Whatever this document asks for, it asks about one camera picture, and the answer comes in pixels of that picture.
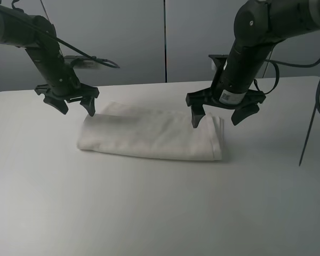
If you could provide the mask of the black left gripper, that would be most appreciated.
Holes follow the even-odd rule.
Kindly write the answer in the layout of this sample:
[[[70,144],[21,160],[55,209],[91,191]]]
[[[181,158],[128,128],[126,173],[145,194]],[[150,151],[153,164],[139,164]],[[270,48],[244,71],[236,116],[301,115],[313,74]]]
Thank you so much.
[[[70,83],[60,82],[56,86],[49,84],[38,85],[34,89],[37,95],[44,95],[43,102],[54,107],[62,114],[68,112],[67,103],[78,102],[83,106],[88,115],[95,115],[95,98],[99,96],[99,90],[96,87],[91,87],[83,83],[78,84],[79,87],[74,87]]]

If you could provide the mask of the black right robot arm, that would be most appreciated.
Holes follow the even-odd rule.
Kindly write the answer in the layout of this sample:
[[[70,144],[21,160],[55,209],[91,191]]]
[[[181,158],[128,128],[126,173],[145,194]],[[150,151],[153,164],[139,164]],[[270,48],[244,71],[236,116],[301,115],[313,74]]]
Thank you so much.
[[[268,54],[284,40],[320,30],[320,1],[247,1],[234,21],[235,41],[228,55],[210,55],[216,74],[209,88],[189,93],[191,123],[197,128],[204,105],[233,110],[239,124],[266,99],[250,86]]]

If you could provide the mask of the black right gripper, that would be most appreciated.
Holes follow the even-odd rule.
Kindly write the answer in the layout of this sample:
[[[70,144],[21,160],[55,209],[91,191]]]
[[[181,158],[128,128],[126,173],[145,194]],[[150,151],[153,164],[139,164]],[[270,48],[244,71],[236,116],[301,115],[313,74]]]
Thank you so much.
[[[205,116],[203,105],[235,110],[231,116],[234,126],[258,113],[257,104],[263,103],[265,94],[250,90],[250,84],[231,84],[218,82],[210,88],[188,93],[186,104],[191,108],[191,124],[196,129]]]

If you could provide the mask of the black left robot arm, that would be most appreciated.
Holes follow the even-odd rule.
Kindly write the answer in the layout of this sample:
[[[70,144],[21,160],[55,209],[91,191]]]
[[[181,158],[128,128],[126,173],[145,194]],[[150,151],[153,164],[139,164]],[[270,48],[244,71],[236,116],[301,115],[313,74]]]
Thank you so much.
[[[67,61],[60,53],[55,37],[54,25],[43,16],[27,15],[0,2],[0,44],[25,49],[46,81],[36,86],[37,95],[44,95],[44,103],[63,114],[68,112],[68,103],[79,102],[93,116],[99,90],[79,81],[74,62]]]

